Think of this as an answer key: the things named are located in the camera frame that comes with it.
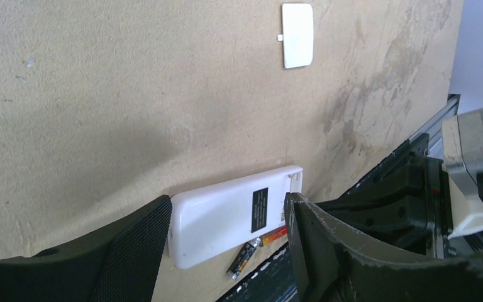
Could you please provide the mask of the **white battery cover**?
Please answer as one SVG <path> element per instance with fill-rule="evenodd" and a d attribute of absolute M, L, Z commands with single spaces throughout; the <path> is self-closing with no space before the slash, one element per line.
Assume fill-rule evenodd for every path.
<path fill-rule="evenodd" d="M 283 3 L 281 6 L 282 42 L 285 69 L 309 66 L 314 53 L 314 13 L 309 3 Z"/>

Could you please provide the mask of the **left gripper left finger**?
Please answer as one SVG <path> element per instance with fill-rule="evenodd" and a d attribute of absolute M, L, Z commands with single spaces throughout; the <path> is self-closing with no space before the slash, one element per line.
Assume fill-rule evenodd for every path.
<path fill-rule="evenodd" d="M 0 260 L 0 301 L 151 301 L 172 203 L 131 214 L 31 257 Z"/>

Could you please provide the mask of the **white remote control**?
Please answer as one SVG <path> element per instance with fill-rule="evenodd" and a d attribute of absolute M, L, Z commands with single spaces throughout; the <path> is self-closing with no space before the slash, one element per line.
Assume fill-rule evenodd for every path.
<path fill-rule="evenodd" d="M 288 165 L 172 196 L 170 258 L 189 269 L 284 226 L 285 196 L 302 186 L 303 168 Z"/>

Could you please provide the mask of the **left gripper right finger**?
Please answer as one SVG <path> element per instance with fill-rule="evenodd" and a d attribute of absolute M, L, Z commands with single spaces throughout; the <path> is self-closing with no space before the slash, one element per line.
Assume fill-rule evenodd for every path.
<path fill-rule="evenodd" d="M 299 193 L 284 200 L 301 301 L 483 301 L 483 251 L 436 259 L 331 216 Z"/>

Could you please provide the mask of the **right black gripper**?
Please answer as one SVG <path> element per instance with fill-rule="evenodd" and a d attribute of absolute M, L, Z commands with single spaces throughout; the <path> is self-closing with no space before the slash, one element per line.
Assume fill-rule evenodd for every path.
<path fill-rule="evenodd" d="M 428 156 L 430 136 L 406 140 L 359 182 L 319 207 L 385 243 L 429 257 L 450 256 L 449 176 Z"/>

